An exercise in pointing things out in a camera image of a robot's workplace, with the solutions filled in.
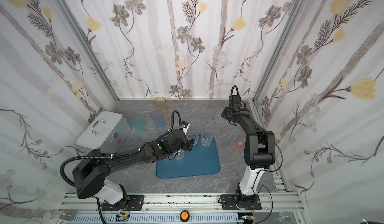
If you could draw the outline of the clear ribbed glass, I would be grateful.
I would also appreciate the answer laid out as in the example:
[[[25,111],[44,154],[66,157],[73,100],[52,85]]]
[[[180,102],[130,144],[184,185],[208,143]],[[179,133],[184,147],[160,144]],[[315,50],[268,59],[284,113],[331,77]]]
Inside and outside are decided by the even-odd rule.
[[[201,142],[204,147],[209,147],[214,140],[215,135],[211,132],[201,132]]]
[[[176,153],[175,159],[176,160],[182,160],[185,156],[185,151],[182,149],[179,149]]]
[[[198,144],[199,135],[198,134],[188,134],[187,139],[188,139],[188,141],[192,140],[193,147],[195,147]]]

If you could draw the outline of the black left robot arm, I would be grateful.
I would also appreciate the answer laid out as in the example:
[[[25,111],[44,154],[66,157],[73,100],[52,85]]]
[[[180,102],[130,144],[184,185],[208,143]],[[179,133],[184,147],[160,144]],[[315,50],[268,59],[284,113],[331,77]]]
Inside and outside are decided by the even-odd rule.
[[[168,159],[178,150],[191,151],[194,139],[187,139],[190,123],[179,119],[178,125],[171,121],[171,128],[141,148],[121,153],[102,153],[92,150],[86,156],[65,160],[60,167],[62,179],[76,188],[78,199],[95,198],[103,211],[122,211],[131,203],[121,184],[107,179],[125,168],[152,164]]]

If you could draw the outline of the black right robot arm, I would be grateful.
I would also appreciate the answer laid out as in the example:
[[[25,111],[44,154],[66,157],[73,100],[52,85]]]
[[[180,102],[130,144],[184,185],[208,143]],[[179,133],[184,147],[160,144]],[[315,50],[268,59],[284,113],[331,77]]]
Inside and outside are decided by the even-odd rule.
[[[231,88],[229,104],[221,114],[231,125],[239,125],[246,137],[244,144],[244,160],[247,165],[241,182],[233,195],[222,195],[218,203],[224,211],[254,211],[261,210],[259,182],[264,173],[272,173],[270,167],[275,164],[276,150],[275,134],[262,128],[253,118],[251,111],[242,101],[236,85]]]

